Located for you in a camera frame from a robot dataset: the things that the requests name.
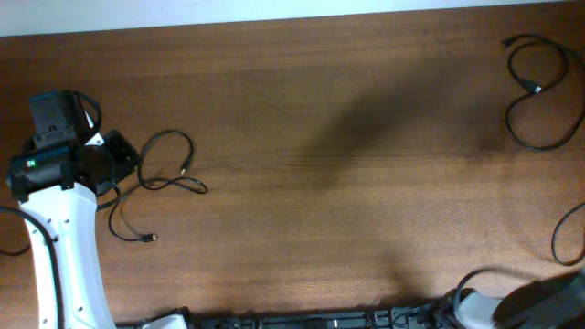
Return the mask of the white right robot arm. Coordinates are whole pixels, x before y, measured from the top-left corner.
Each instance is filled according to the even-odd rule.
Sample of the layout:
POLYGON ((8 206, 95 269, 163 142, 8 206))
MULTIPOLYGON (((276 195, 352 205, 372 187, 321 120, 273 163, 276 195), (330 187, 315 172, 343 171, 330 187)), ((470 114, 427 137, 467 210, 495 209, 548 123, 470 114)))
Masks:
POLYGON ((456 328, 582 328, 584 326, 584 270, 537 280, 526 272, 485 267, 465 275, 452 293, 452 325, 456 328), (465 285, 483 273, 529 279, 502 298, 476 290, 464 294, 465 285))

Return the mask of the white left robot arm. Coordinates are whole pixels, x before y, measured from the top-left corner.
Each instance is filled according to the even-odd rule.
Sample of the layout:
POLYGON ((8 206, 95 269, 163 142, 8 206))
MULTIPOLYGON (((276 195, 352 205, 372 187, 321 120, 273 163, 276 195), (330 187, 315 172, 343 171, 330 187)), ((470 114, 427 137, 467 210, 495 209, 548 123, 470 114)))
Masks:
POLYGON ((76 90, 30 98, 36 127, 10 160, 7 184, 27 227, 41 328, 113 328, 96 242, 99 196, 139 162, 117 131, 101 129, 101 107, 76 90))

